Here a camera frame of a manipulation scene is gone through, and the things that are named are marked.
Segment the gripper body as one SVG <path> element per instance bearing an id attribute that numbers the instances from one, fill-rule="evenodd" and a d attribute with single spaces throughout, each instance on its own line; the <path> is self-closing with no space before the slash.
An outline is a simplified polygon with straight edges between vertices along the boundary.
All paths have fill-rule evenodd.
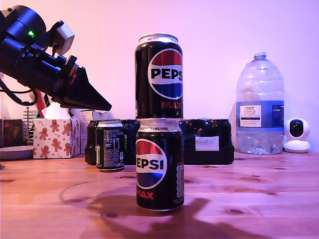
<path id="1" fill-rule="evenodd" d="M 77 58 L 73 55 L 67 59 L 61 55 L 55 58 L 42 49 L 36 49 L 34 56 L 34 87 L 56 100 L 73 100 Z"/>

